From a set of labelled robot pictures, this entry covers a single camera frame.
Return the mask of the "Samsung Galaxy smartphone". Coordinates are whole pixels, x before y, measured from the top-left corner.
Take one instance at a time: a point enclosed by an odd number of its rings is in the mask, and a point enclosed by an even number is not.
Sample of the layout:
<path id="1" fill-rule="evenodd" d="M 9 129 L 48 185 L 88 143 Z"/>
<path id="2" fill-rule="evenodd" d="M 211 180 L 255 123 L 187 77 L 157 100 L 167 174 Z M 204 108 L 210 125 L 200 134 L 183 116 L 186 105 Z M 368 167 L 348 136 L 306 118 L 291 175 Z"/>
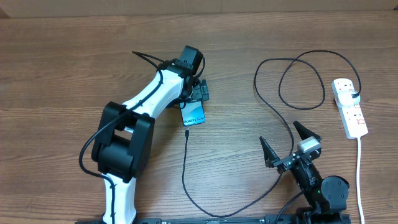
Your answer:
<path id="1" fill-rule="evenodd" d="M 184 126 L 202 124 L 206 121 L 205 112 L 201 101 L 193 103 L 180 103 L 180 111 Z"/>

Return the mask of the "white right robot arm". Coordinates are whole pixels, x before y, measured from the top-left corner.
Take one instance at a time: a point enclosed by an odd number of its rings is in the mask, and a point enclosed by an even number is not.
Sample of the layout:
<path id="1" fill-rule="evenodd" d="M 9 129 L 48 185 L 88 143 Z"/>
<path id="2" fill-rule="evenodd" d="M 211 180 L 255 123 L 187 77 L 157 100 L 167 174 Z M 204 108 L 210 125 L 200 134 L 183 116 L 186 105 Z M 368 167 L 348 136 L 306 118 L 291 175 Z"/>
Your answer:
<path id="1" fill-rule="evenodd" d="M 313 161 L 322 152 L 322 137 L 294 121 L 302 140 L 297 151 L 281 159 L 265 138 L 260 137 L 266 167 L 276 168 L 279 174 L 292 173 L 300 192 L 290 199 L 277 215 L 265 216 L 266 223 L 350 223 L 349 215 L 344 215 L 349 195 L 349 182 L 337 175 L 323 178 Z M 304 196 L 308 207 L 296 209 L 293 215 L 284 215 L 287 207 L 300 196 Z"/>

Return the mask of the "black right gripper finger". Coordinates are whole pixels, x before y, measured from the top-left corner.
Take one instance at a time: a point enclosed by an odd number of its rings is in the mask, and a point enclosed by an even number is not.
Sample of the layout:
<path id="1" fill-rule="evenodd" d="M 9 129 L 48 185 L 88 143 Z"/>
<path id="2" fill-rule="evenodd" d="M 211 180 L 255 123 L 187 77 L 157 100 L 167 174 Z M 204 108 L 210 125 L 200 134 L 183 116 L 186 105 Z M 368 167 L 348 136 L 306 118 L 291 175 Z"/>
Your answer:
<path id="1" fill-rule="evenodd" d="M 261 146 L 263 149 L 264 153 L 264 160 L 265 160 L 265 165 L 268 168 L 274 168 L 275 163 L 280 160 L 279 156 L 275 153 L 273 148 L 268 144 L 265 138 L 262 136 L 259 137 L 259 140 L 261 142 Z"/>
<path id="2" fill-rule="evenodd" d="M 298 132 L 299 136 L 302 140 L 305 140 L 309 137 L 314 137 L 317 141 L 321 141 L 322 137 L 318 134 L 314 133 L 313 131 L 307 129 L 304 125 L 302 125 L 298 121 L 294 121 L 293 125 L 295 126 L 296 131 Z"/>

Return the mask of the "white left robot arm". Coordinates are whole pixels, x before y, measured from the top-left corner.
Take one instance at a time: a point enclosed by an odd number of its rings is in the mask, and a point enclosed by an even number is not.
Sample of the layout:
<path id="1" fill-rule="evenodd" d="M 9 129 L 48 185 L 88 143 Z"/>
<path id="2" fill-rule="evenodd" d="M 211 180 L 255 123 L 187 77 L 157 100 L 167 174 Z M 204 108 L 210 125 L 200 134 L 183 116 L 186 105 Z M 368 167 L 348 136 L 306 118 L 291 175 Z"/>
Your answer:
<path id="1" fill-rule="evenodd" d="M 179 58 L 155 66 L 154 79 L 137 96 L 104 107 L 91 151 L 106 189 L 99 223 L 135 221 L 136 181 L 150 158 L 155 120 L 176 104 L 187 107 L 209 98 L 206 81 L 200 79 L 204 67 L 203 54 L 186 46 Z"/>

